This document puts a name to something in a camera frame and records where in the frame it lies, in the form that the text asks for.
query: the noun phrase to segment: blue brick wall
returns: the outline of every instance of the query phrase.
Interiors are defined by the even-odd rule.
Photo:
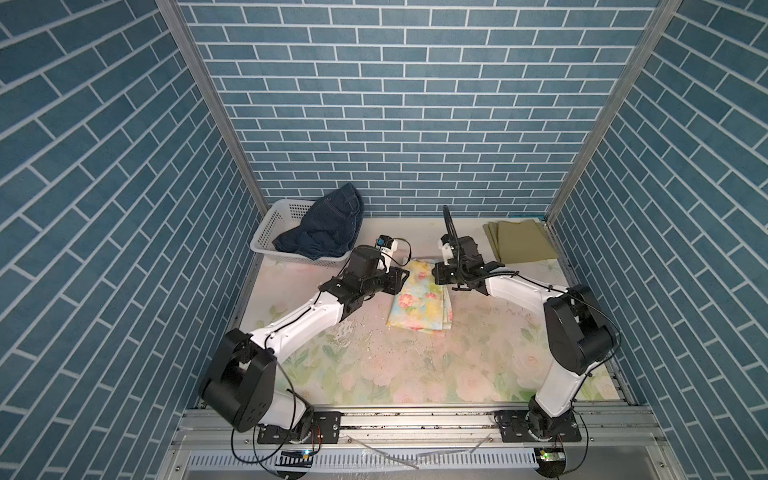
[[[532,216],[656,1],[181,3],[268,200]]]
[[[256,222],[152,0],[0,2],[0,478],[155,475]]]
[[[766,24],[684,0],[554,222],[689,478],[766,478]]]

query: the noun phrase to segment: floral tabletop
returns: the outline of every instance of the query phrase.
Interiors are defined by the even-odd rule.
[[[525,266],[534,278],[562,275],[557,260]],[[259,328],[295,309],[337,272],[264,259],[240,328]],[[554,361],[543,316],[477,292],[449,295],[453,322],[442,335],[387,326],[393,297],[378,293],[283,366],[297,392],[316,405],[527,402]],[[281,379],[277,388],[286,387]],[[604,366],[577,398],[618,399]]]

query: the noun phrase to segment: denim garment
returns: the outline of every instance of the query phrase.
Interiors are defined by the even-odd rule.
[[[298,253],[311,260],[341,257],[355,246],[362,224],[362,198],[346,184],[314,203],[301,224],[272,241],[280,252]]]

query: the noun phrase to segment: folded olive green cloth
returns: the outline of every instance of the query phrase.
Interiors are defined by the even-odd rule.
[[[483,230],[500,263],[538,262],[558,258],[558,252],[549,243],[544,227],[535,220],[487,223]]]

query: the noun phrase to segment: laundry basket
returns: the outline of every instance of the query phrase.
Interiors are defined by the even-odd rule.
[[[278,252],[272,244],[272,240],[275,240],[281,233],[298,227],[304,214],[314,203],[311,200],[293,200],[288,198],[275,202],[270,211],[266,212],[264,220],[256,229],[256,233],[250,241],[250,249],[257,253],[263,253],[265,257],[283,262],[341,266],[349,258],[349,252],[344,253],[341,257],[320,257],[317,260],[310,260],[298,253]]]

